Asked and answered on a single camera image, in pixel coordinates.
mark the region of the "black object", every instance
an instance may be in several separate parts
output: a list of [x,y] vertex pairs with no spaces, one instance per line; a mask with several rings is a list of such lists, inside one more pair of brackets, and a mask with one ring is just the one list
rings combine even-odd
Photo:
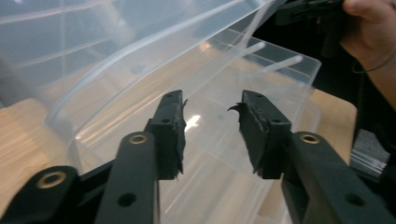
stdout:
[[165,94],[146,131],[126,135],[114,161],[85,175],[69,166],[37,173],[0,223],[160,223],[159,180],[182,171],[184,105],[181,91]]
[[384,168],[378,181],[374,182],[358,173],[369,188],[382,197],[390,212],[396,216],[396,122],[377,123],[373,131],[381,146],[390,154],[387,166]]
[[276,24],[287,25],[297,21],[316,20],[318,33],[325,34],[321,55],[333,57],[339,49],[347,15],[342,9],[343,0],[297,0],[278,8]]
[[[278,176],[271,170],[283,173],[282,190],[293,223],[395,223],[324,138],[286,130],[290,122],[257,92],[244,91],[242,103],[232,108],[240,114],[240,131],[254,171],[262,170],[263,178]],[[267,155],[276,155],[276,162]],[[263,161],[259,167],[257,161]]]

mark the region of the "finger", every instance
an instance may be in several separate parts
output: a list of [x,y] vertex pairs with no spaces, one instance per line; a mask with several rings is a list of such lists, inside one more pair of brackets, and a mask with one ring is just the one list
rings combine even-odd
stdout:
[[349,15],[359,16],[373,23],[385,21],[394,14],[389,0],[345,0],[343,8]]

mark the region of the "plastic bin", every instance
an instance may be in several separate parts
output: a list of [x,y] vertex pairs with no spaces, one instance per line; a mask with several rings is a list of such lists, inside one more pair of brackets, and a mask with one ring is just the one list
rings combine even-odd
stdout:
[[0,3],[0,57],[2,78],[12,84],[7,92],[22,85],[22,98],[48,109],[44,125],[59,141],[43,147],[55,164],[85,173],[112,160],[121,138],[144,129],[164,93],[183,90],[185,174],[161,183],[162,222],[271,219],[257,214],[273,181],[252,174],[238,115],[227,109],[246,89],[267,95],[293,129],[305,110],[307,131],[319,119],[307,101],[317,60],[263,48],[250,38],[251,27],[245,35],[223,31],[259,8],[260,18],[271,1],[40,2]]

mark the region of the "human hand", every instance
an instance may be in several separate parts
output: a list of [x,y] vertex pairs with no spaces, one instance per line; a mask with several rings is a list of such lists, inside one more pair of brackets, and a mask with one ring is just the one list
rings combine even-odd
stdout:
[[341,45],[365,69],[379,66],[396,50],[396,9],[391,0],[345,0],[350,24]]
[[396,111],[396,6],[393,0],[345,0],[350,24],[341,45]]

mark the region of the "brass screw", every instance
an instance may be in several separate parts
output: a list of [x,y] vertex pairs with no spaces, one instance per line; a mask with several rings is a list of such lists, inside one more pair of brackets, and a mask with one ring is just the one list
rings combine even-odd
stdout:
[[62,171],[52,172],[46,175],[43,175],[37,182],[37,187],[40,189],[50,189],[55,187],[66,180],[66,173]]
[[318,138],[311,134],[302,134],[300,135],[300,139],[308,144],[317,144],[320,142]]
[[129,142],[132,143],[132,144],[143,144],[143,143],[145,143],[147,141],[148,141],[148,138],[145,135],[143,135],[143,134],[132,136],[129,139]]

